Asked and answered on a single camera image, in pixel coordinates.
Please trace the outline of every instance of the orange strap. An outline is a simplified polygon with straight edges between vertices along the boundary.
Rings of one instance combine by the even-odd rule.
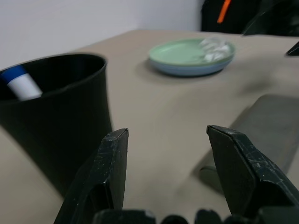
[[[222,23],[223,22],[225,14],[226,14],[226,12],[228,10],[228,6],[229,6],[230,2],[231,2],[231,0],[225,0],[224,1],[222,9],[221,9],[219,17],[218,17],[218,20],[217,20],[217,23]]]

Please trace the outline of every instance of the blue marker cap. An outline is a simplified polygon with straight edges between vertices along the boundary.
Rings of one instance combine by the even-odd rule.
[[[27,72],[21,65],[14,66],[12,68],[6,69],[1,74],[1,78],[4,80],[6,84],[8,84],[13,79],[26,74]]]

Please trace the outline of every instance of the black cup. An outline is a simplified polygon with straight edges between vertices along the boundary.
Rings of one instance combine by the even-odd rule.
[[[43,91],[19,101],[0,81],[0,124],[65,196],[78,168],[112,131],[106,61],[59,55],[22,64]]]

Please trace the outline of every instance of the white wall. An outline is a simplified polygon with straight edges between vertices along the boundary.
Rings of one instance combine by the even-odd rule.
[[[198,29],[199,0],[2,0],[0,69],[137,28]]]

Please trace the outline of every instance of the beige table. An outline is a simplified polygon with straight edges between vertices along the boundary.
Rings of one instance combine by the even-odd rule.
[[[236,45],[237,55],[210,77],[166,77],[146,61],[157,44],[209,35],[139,30],[80,50],[108,58],[114,129],[129,128],[124,208],[152,210],[159,220],[170,213],[193,220],[200,208],[225,217],[224,197],[191,175],[210,148],[206,126],[229,126],[266,93],[299,97],[299,58],[284,57],[297,39],[224,35]],[[0,223],[53,223],[60,198],[6,134],[0,142]],[[289,172],[297,187],[298,161]]]

